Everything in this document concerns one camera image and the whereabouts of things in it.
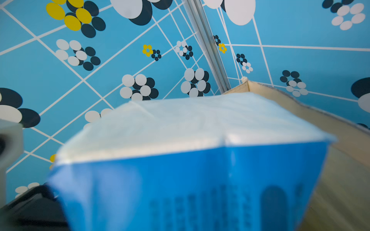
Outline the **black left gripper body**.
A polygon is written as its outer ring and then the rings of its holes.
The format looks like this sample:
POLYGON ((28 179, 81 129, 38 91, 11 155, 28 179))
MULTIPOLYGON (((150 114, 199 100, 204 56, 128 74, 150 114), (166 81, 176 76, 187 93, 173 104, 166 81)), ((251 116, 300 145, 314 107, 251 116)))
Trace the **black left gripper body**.
POLYGON ((1 208, 2 231, 68 231, 69 225, 48 185, 28 189, 1 208))

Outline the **cream canvas tote bag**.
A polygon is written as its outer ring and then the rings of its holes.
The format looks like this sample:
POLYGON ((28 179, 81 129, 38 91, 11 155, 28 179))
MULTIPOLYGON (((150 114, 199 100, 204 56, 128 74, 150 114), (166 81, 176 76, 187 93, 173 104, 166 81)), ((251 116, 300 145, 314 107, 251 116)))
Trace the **cream canvas tote bag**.
POLYGON ((370 131, 300 103, 273 87, 246 80, 227 93, 252 92, 272 100, 337 138, 332 144, 300 231, 370 229, 370 131))

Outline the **blue tissue pack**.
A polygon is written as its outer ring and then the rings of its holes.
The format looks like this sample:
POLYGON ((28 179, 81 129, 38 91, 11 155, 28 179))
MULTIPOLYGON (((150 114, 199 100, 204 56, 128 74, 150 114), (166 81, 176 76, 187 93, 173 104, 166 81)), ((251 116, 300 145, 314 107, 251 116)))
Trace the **blue tissue pack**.
POLYGON ((74 231, 294 231, 335 140, 251 92, 131 101, 47 182, 74 231))

